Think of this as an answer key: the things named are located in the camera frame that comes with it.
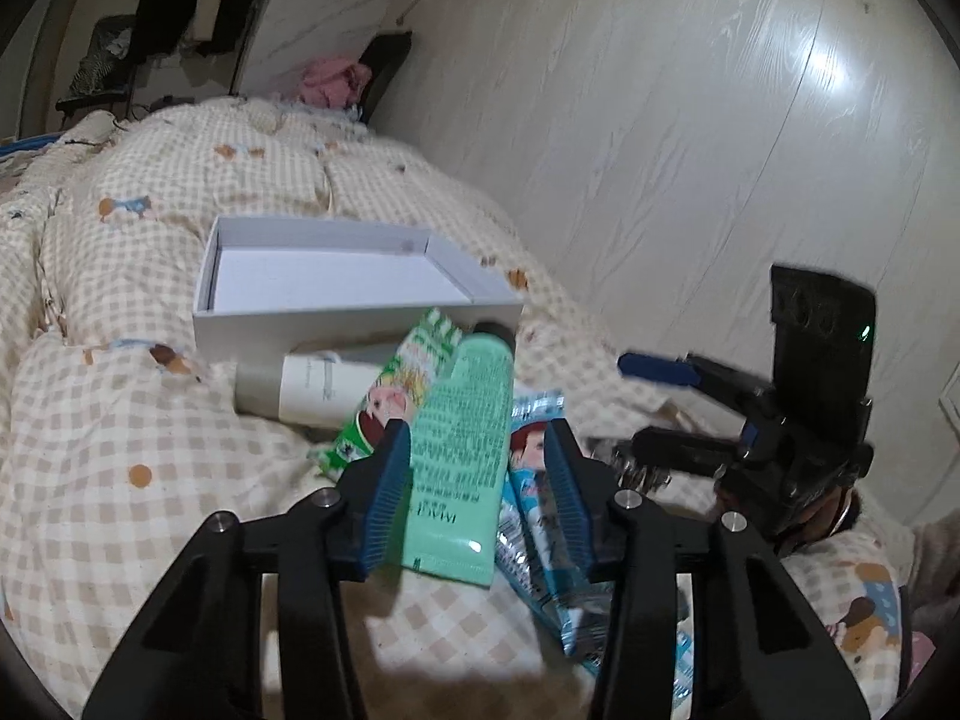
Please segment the person's right hand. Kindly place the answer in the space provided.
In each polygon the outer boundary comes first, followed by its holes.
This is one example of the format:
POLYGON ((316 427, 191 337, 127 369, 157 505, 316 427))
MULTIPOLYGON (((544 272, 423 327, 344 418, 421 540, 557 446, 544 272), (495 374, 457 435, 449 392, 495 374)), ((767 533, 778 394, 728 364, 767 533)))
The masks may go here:
POLYGON ((815 543, 830 538, 843 527, 856 502, 856 491, 850 486, 836 486, 812 502, 797 519, 800 544, 815 543))

